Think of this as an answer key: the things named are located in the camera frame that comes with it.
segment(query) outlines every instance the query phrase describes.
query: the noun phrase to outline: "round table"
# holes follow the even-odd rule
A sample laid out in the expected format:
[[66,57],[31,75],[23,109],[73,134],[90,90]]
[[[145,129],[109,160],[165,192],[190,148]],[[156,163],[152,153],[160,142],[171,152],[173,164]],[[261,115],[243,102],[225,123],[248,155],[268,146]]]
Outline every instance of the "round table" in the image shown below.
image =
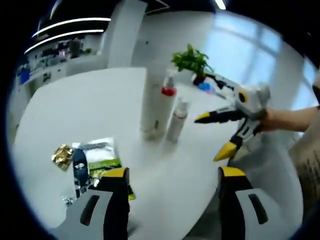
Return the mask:
[[66,216],[62,197],[73,193],[72,167],[51,162],[62,144],[114,137],[123,166],[130,168],[136,199],[130,216],[138,225],[132,240],[179,240],[198,221],[213,197],[218,166],[213,157],[234,134],[237,122],[194,124],[201,113],[229,104],[178,84],[190,100],[178,144],[144,141],[139,132],[144,68],[81,73],[41,87],[30,100],[13,145],[13,168],[27,203],[47,229]]

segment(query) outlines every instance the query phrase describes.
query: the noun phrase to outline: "human arm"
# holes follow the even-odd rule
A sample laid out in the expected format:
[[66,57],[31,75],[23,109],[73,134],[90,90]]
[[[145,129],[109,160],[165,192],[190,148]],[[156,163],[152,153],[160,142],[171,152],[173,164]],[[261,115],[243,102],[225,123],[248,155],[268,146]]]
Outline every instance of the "human arm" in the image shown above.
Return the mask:
[[261,132],[274,130],[305,132],[319,109],[319,105],[295,111],[267,108],[267,114],[260,121],[259,127]]

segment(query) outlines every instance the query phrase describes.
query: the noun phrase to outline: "gold foil wrapper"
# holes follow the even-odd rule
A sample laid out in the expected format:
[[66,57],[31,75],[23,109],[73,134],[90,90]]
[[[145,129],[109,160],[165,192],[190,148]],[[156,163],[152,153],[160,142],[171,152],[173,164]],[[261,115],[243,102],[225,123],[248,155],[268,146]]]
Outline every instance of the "gold foil wrapper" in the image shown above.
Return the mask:
[[70,163],[72,162],[72,147],[67,144],[62,144],[52,155],[52,162],[63,171],[67,171]]

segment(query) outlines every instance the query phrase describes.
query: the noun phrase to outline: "ceiling light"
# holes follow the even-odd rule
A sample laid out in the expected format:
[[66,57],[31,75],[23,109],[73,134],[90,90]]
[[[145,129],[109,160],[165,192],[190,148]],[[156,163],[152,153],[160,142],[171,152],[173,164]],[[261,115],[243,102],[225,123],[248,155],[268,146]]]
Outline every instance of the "ceiling light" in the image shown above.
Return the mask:
[[33,38],[35,35],[38,35],[38,34],[44,32],[44,31],[47,31],[48,29],[52,29],[52,28],[55,28],[57,26],[61,26],[61,25],[64,25],[64,24],[76,23],[76,22],[84,22],[84,21],[105,21],[105,22],[109,22],[109,21],[111,21],[111,18],[108,18],[108,17],[85,17],[85,18],[77,18],[77,19],[62,21],[62,22],[58,22],[58,23],[55,23],[53,25],[47,26],[45,28],[42,28],[41,30],[39,30],[35,34],[33,34],[31,38]]
[[64,34],[60,34],[60,35],[57,35],[57,36],[50,37],[50,38],[48,38],[46,40],[43,40],[41,42],[38,42],[37,44],[35,44],[32,47],[29,47],[27,50],[25,50],[24,53],[26,54],[27,52],[29,52],[30,50],[40,46],[41,44],[44,44],[46,42],[49,42],[49,41],[57,39],[57,38],[61,38],[61,37],[69,36],[69,35],[74,35],[74,34],[92,34],[92,33],[103,33],[103,32],[104,32],[104,30],[102,30],[102,29],[67,32],[67,33],[64,33]]
[[221,10],[226,10],[226,6],[223,2],[223,0],[214,0],[215,3],[218,5],[218,8]]

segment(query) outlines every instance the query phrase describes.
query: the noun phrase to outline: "white pillar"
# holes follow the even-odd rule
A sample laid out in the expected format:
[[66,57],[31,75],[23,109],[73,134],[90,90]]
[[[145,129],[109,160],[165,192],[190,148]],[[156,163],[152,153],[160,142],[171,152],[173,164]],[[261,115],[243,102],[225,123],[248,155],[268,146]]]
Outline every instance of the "white pillar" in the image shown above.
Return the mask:
[[147,3],[139,0],[122,0],[117,4],[101,39],[106,68],[130,67],[146,8]]

